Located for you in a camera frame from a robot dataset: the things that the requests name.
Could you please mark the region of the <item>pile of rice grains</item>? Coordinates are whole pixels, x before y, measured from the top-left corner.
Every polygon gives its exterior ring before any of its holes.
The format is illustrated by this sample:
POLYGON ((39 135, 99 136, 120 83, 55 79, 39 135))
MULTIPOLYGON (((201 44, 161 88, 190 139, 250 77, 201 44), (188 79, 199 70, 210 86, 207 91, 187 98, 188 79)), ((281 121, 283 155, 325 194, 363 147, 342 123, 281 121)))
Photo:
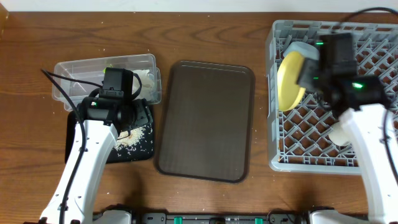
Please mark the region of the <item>pile of rice grains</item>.
MULTIPOLYGON (((154 74, 150 70, 133 70, 134 73, 138 74, 142 82, 142 90, 138 96, 138 99, 145 98, 146 100, 152 99, 152 91, 155 90, 154 74)), ((136 147, 141 140, 144 139, 145 131, 149 130, 149 125, 132 130, 130 133, 125 131, 119 136, 116 141, 114 150, 121 151, 127 149, 128 151, 135 151, 136 147)))

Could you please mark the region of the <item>pale green cup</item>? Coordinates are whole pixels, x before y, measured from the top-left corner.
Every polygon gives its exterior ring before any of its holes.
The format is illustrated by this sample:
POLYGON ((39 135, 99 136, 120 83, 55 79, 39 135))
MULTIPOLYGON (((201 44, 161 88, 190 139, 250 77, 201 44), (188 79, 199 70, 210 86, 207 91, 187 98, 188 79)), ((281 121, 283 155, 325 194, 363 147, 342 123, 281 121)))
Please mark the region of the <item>pale green cup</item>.
POLYGON ((332 131, 329 133, 328 137, 330 141, 337 146, 347 146, 349 144, 349 139, 340 122, 337 122, 331 126, 332 131))

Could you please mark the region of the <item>yellow plate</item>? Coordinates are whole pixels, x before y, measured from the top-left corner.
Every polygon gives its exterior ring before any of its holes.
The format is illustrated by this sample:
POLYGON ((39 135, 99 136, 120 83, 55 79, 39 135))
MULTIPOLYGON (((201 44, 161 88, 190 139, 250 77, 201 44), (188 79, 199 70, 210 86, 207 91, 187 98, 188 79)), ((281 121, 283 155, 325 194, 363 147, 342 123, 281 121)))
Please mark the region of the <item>yellow plate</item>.
POLYGON ((280 111, 294 109, 304 96, 305 88, 297 84, 305 57, 293 51, 287 54, 277 71, 277 93, 280 111))

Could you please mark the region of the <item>light blue bowl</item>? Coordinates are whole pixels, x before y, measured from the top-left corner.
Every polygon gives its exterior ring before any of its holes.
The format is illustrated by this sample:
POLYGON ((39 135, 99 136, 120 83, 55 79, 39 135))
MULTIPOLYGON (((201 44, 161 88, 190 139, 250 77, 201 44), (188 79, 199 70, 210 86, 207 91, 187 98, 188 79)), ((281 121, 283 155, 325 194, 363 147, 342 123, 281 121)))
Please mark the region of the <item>light blue bowl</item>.
POLYGON ((292 42, 284 51, 283 56, 286 57, 291 52, 298 52, 305 58, 310 58, 312 60, 319 60, 320 58, 320 53, 318 49, 305 42, 292 42))

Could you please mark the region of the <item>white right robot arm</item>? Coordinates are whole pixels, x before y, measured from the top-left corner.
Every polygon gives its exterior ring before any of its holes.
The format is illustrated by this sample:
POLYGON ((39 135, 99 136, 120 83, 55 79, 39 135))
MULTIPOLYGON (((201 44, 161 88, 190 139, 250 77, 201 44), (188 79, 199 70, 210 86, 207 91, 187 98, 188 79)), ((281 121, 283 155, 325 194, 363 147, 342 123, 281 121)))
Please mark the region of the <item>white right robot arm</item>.
POLYGON ((368 199, 371 223, 397 223, 397 140, 384 87, 377 76, 358 75, 354 62, 301 58, 289 73, 300 88, 320 92, 351 143, 368 199))

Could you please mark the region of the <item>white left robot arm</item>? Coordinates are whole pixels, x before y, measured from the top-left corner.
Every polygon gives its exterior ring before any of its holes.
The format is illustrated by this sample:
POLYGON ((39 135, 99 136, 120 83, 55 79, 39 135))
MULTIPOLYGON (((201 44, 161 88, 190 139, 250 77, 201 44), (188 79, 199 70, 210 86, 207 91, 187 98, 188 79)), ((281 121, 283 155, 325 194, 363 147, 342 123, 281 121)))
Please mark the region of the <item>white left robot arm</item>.
POLYGON ((94 203, 106 161, 120 133, 153 121, 146 100, 86 97, 75 115, 72 149, 39 223, 132 223, 132 210, 121 205, 95 218, 94 203))

